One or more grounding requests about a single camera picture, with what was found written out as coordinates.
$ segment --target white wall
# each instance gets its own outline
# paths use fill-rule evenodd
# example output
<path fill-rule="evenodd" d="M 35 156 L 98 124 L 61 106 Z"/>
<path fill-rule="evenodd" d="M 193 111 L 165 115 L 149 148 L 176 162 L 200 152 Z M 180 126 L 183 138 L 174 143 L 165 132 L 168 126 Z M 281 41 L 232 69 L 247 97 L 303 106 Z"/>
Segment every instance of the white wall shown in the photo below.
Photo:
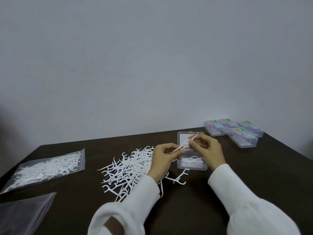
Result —
<path fill-rule="evenodd" d="M 0 174 L 42 144 L 224 117 L 312 157 L 312 5 L 0 0 Z"/>

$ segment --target left hand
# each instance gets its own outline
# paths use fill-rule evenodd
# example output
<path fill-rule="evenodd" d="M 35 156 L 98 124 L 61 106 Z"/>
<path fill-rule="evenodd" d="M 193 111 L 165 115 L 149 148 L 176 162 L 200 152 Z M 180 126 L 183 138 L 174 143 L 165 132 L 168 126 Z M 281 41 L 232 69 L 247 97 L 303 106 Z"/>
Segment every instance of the left hand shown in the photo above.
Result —
<path fill-rule="evenodd" d="M 153 150 L 151 167 L 147 175 L 152 177 L 156 183 L 158 183 L 168 171 L 171 162 L 185 153 L 185 149 L 172 153 L 178 147 L 179 145 L 177 144 L 166 143 L 156 146 Z"/>

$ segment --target colorful label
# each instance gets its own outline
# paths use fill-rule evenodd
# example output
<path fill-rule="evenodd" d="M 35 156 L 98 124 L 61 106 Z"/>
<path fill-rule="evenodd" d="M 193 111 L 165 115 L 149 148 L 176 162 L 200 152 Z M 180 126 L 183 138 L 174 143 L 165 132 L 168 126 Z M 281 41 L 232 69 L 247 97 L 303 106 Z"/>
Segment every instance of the colorful label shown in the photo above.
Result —
<path fill-rule="evenodd" d="M 208 123 L 212 128 L 223 128 L 221 123 L 218 122 L 217 120 L 208 120 Z"/>
<path fill-rule="evenodd" d="M 244 136 L 245 138 L 255 138 L 248 130 L 245 128 L 233 128 L 232 129 L 236 134 L 240 136 Z"/>
<path fill-rule="evenodd" d="M 260 130 L 259 127 L 255 126 L 253 123 L 251 123 L 251 122 L 249 122 L 249 121 L 241 121 L 240 123 L 241 123 L 244 127 L 249 128 L 250 130 L 253 130 L 253 131 Z"/>
<path fill-rule="evenodd" d="M 239 125 L 237 125 L 236 123 L 234 123 L 233 121 L 231 121 L 230 119 L 221 119 L 220 120 L 222 122 L 222 124 L 228 128 L 236 128 L 239 127 Z"/>

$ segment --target right hand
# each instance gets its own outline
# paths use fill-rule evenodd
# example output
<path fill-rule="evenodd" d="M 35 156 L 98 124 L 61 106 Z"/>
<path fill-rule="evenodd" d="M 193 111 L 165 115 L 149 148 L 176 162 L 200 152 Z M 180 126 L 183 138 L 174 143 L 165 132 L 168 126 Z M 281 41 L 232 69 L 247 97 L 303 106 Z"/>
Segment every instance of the right hand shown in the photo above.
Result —
<path fill-rule="evenodd" d="M 221 144 L 215 138 L 198 134 L 194 140 L 189 140 L 189 147 L 202 154 L 204 161 L 212 171 L 226 163 Z"/>

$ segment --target sleeve cuff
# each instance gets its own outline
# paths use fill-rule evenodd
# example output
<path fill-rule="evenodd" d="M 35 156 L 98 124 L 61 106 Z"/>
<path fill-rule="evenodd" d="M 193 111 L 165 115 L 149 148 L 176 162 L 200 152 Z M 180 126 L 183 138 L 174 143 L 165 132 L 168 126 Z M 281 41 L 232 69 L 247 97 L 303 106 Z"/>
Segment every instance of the sleeve cuff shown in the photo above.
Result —
<path fill-rule="evenodd" d="M 210 176 L 208 184 L 223 203 L 229 216 L 248 202 L 260 200 L 228 164 L 217 167 Z"/>
<path fill-rule="evenodd" d="M 122 206 L 130 210 L 136 219 L 143 224 L 159 198 L 158 185 L 150 176 L 144 175 L 132 192 L 123 200 Z"/>

